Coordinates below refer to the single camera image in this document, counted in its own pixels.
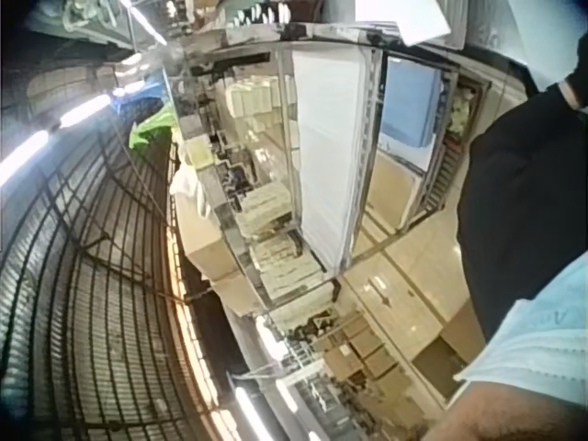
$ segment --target display rack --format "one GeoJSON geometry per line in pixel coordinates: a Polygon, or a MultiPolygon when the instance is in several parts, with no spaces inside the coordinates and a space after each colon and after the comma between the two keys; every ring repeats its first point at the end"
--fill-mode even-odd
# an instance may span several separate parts
{"type": "MultiPolygon", "coordinates": [[[[184,133],[190,133],[190,137],[194,136],[193,131],[190,132],[191,129],[184,127],[182,121],[188,121],[186,117],[197,116],[199,119],[202,119],[205,132],[210,136],[213,151],[222,150],[227,148],[227,144],[230,143],[230,141],[227,141],[229,135],[222,127],[221,111],[218,109],[215,100],[212,99],[210,104],[203,105],[201,100],[200,103],[198,102],[196,96],[186,96],[186,94],[180,94],[178,92],[178,90],[182,89],[196,90],[194,87],[189,88],[188,85],[193,85],[198,82],[198,79],[196,79],[192,73],[202,63],[207,63],[207,67],[210,67],[210,64],[212,63],[212,71],[214,71],[215,63],[222,62],[222,69],[226,71],[227,65],[230,65],[229,62],[231,60],[240,60],[243,57],[251,57],[261,53],[270,53],[272,60],[275,61],[277,67],[278,88],[281,103],[288,103],[286,67],[288,64],[289,51],[291,50],[292,45],[298,44],[296,40],[304,40],[304,42],[301,42],[300,44],[306,45],[329,42],[338,44],[358,44],[371,49],[370,59],[367,63],[366,83],[364,84],[364,105],[361,108],[362,115],[360,117],[361,147],[358,150],[357,167],[359,167],[359,170],[356,174],[357,181],[355,183],[354,192],[355,199],[353,203],[354,212],[353,220],[351,222],[352,227],[346,235],[346,254],[341,261],[336,274],[325,274],[320,282],[314,283],[312,286],[293,289],[287,294],[272,299],[264,285],[260,271],[255,267],[251,256],[251,246],[254,244],[255,240],[245,238],[239,229],[236,220],[236,211],[235,208],[232,207],[231,198],[223,189],[221,182],[222,173],[218,165],[213,164],[198,170],[198,179],[205,187],[207,201],[218,218],[223,237],[229,245],[240,271],[245,275],[245,278],[255,292],[265,311],[272,311],[279,308],[284,304],[304,296],[311,290],[330,282],[334,278],[337,278],[350,266],[357,265],[390,246],[400,237],[410,232],[420,222],[427,219],[439,209],[442,209],[445,197],[444,195],[439,196],[438,193],[439,191],[447,192],[447,186],[445,187],[445,190],[443,190],[443,186],[439,184],[440,172],[444,172],[443,179],[445,182],[451,182],[463,155],[463,149],[460,147],[448,149],[446,140],[447,124],[450,120],[450,111],[456,88],[462,77],[467,77],[469,81],[476,83],[476,85],[483,84],[483,82],[479,78],[476,78],[475,75],[460,70],[454,63],[435,55],[432,52],[425,51],[422,48],[404,48],[396,39],[378,34],[375,29],[354,29],[354,32],[350,33],[343,28],[330,25],[297,25],[297,28],[294,30],[289,27],[265,27],[264,32],[255,33],[254,29],[244,28],[240,31],[243,35],[239,39],[235,39],[233,36],[232,41],[236,41],[234,45],[231,45],[231,39],[227,39],[221,35],[224,30],[215,31],[216,37],[207,34],[207,44],[209,44],[209,46],[205,51],[200,51],[198,53],[190,51],[189,48],[194,48],[196,45],[193,43],[190,45],[189,42],[185,44],[185,51],[187,53],[185,53],[185,59],[181,63],[182,73],[176,75],[174,79],[170,80],[171,83],[181,82],[183,84],[183,87],[181,88],[174,85],[170,87],[175,95],[174,99],[176,101],[176,109],[178,111],[178,119],[180,120],[182,131],[184,133]],[[302,28],[305,28],[305,34],[300,32],[302,28]],[[443,72],[444,81],[448,85],[446,90],[447,99],[439,103],[435,125],[436,141],[433,149],[431,166],[426,172],[423,172],[421,176],[421,184],[417,190],[416,198],[414,198],[412,205],[409,207],[407,221],[401,228],[390,232],[384,240],[376,243],[364,253],[352,257],[352,249],[359,234],[366,211],[369,182],[378,149],[379,124],[381,120],[385,88],[384,78],[382,77],[382,65],[387,56],[418,62],[440,69],[443,72]],[[183,106],[180,109],[177,105],[177,101],[186,101],[187,99],[194,103],[192,110],[186,110],[187,108],[190,108],[187,106],[183,106]],[[448,155],[451,155],[453,158],[453,162],[450,166],[448,165],[449,161],[447,160],[448,155]]],[[[470,119],[475,119],[477,117],[477,112],[478,108],[476,107],[476,110],[470,115],[470,119]]],[[[291,143],[292,136],[290,133],[288,106],[280,106],[280,113],[282,120],[280,137],[283,143],[279,147],[284,152],[286,170],[288,173],[287,184],[292,200],[291,217],[287,222],[283,222],[272,232],[266,234],[262,241],[266,241],[272,237],[276,237],[276,235],[284,233],[292,233],[299,239],[303,237],[303,234],[300,231],[300,210],[302,209],[300,203],[300,177],[294,165],[292,156],[293,147],[291,143]]],[[[464,139],[459,141],[458,144],[462,141],[465,142],[466,138],[467,137],[464,136],[464,139]]],[[[302,247],[307,248],[307,245],[303,240],[302,247]]]]}

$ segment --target shelving unit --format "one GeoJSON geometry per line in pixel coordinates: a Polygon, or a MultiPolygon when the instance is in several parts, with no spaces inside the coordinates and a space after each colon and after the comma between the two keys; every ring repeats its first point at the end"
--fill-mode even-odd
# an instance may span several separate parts
{"type": "MultiPolygon", "coordinates": [[[[194,109],[196,115],[202,119],[203,125],[212,143],[212,151],[218,157],[220,154],[226,157],[224,151],[234,148],[243,152],[249,152],[251,155],[251,166],[254,174],[263,176],[264,179],[257,178],[257,182],[249,183],[250,187],[235,196],[234,192],[228,192],[227,188],[223,188],[222,179],[226,175],[226,164],[223,161],[215,161],[214,165],[208,168],[198,170],[198,179],[203,183],[206,189],[206,196],[208,203],[213,208],[213,211],[218,218],[219,225],[222,229],[224,239],[229,245],[229,248],[234,256],[235,262],[238,264],[240,271],[245,275],[249,285],[255,292],[259,299],[263,310],[272,311],[275,308],[283,306],[300,296],[304,296],[311,290],[337,278],[350,266],[354,266],[364,260],[369,259],[372,255],[378,253],[382,249],[390,246],[404,234],[409,233],[416,225],[425,220],[433,213],[442,209],[445,200],[444,193],[447,192],[447,185],[453,178],[457,170],[457,166],[461,161],[463,150],[461,147],[456,147],[451,144],[448,146],[446,140],[447,124],[450,121],[450,111],[453,99],[456,94],[459,82],[469,81],[471,84],[477,85],[481,94],[483,93],[484,83],[476,78],[473,74],[466,73],[460,70],[458,66],[451,63],[432,52],[418,49],[412,51],[398,45],[398,41],[391,36],[379,34],[376,29],[358,30],[354,29],[353,33],[349,32],[349,28],[338,28],[332,25],[300,25],[306,28],[306,35],[302,33],[292,35],[291,29],[288,27],[266,27],[264,32],[255,32],[252,28],[243,28],[239,32],[243,35],[239,39],[231,38],[224,40],[222,33],[224,30],[215,31],[219,36],[216,39],[209,39],[209,42],[216,41],[210,44],[209,47],[202,53],[188,53],[183,61],[185,64],[184,72],[190,72],[192,69],[198,68],[202,63],[222,62],[222,69],[226,72],[232,72],[235,76],[235,70],[242,69],[241,67],[231,68],[231,60],[240,60],[243,57],[255,57],[255,55],[269,53],[270,63],[265,64],[265,68],[269,66],[273,71],[271,74],[277,77],[279,100],[280,103],[288,102],[288,90],[286,84],[286,76],[293,75],[291,72],[292,51],[299,47],[311,47],[314,50],[320,48],[322,45],[331,44],[338,47],[355,45],[364,48],[369,53],[366,57],[366,75],[365,83],[363,85],[363,105],[360,106],[360,114],[357,114],[357,130],[359,133],[359,146],[356,148],[356,182],[352,185],[353,200],[351,202],[350,211],[350,227],[345,234],[345,252],[338,267],[329,272],[325,270],[324,262],[317,257],[315,253],[317,250],[311,249],[307,241],[305,241],[305,234],[301,228],[302,213],[304,212],[303,197],[300,191],[300,171],[297,169],[295,159],[296,149],[293,149],[292,139],[293,135],[291,109],[288,106],[280,106],[281,123],[271,130],[271,134],[259,133],[254,135],[256,141],[231,139],[231,131],[226,126],[226,109],[223,110],[218,95],[214,96],[214,91],[201,90],[200,97],[204,94],[209,98],[209,103],[202,104],[202,100],[198,100],[197,96],[181,96],[181,100],[191,100],[194,102],[194,109]],[[374,39],[374,35],[378,35],[381,40],[374,39]],[[376,152],[378,149],[379,124],[381,120],[381,112],[383,106],[383,99],[385,93],[385,79],[383,78],[383,63],[387,61],[387,57],[394,57],[396,59],[418,62],[426,66],[434,67],[442,71],[443,82],[445,85],[445,100],[439,103],[436,124],[435,124],[435,145],[432,151],[430,167],[426,171],[419,171],[421,177],[420,186],[416,190],[416,196],[413,198],[411,206],[408,208],[406,222],[398,229],[380,241],[372,248],[366,250],[364,253],[352,257],[352,249],[356,238],[359,234],[362,219],[366,211],[366,203],[368,198],[369,183],[371,180],[371,173],[375,163],[376,152]],[[254,151],[263,143],[272,144],[272,154],[282,154],[280,162],[284,165],[284,169],[279,176],[281,183],[284,184],[289,191],[291,198],[290,214],[284,217],[278,225],[268,229],[260,237],[245,237],[240,231],[238,222],[236,220],[239,211],[239,201],[243,200],[243,195],[254,191],[263,183],[275,182],[276,177],[272,176],[271,167],[267,164],[261,164],[263,158],[256,157],[254,151]],[[301,286],[294,288],[291,292],[280,295],[278,297],[270,295],[267,287],[263,282],[263,278],[258,268],[255,267],[251,256],[251,247],[255,243],[265,241],[279,234],[289,234],[296,237],[301,244],[302,249],[309,250],[313,253],[314,258],[322,266],[323,278],[320,282],[316,281],[311,286],[301,286]]],[[[194,45],[186,44],[185,48],[195,47],[194,45]]],[[[175,77],[175,81],[182,81],[185,90],[190,90],[186,85],[198,83],[202,85],[201,81],[197,81],[189,74],[175,77]]],[[[171,87],[171,90],[178,90],[176,87],[171,87]]],[[[474,108],[471,119],[477,116],[477,107],[474,108]]],[[[178,115],[180,121],[185,115],[178,115]]]]}

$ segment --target person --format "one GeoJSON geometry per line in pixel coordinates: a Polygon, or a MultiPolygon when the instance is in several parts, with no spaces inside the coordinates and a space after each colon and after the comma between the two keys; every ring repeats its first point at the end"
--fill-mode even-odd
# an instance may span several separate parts
{"type": "Polygon", "coordinates": [[[425,441],[588,439],[588,34],[578,56],[471,145],[458,241],[490,342],[425,441]]]}

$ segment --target black shirt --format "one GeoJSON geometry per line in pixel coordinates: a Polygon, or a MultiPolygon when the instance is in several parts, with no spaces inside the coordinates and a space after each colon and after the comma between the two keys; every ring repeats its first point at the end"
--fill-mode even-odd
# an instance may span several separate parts
{"type": "Polygon", "coordinates": [[[458,241],[488,340],[586,251],[585,119],[552,86],[497,119],[470,148],[458,241]]]}

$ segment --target white panel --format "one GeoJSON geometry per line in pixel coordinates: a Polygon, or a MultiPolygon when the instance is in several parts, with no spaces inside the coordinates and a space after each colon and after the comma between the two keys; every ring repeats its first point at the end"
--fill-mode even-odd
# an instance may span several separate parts
{"type": "Polygon", "coordinates": [[[334,274],[352,228],[366,59],[358,46],[296,50],[292,58],[298,90],[302,233],[334,274]]]}

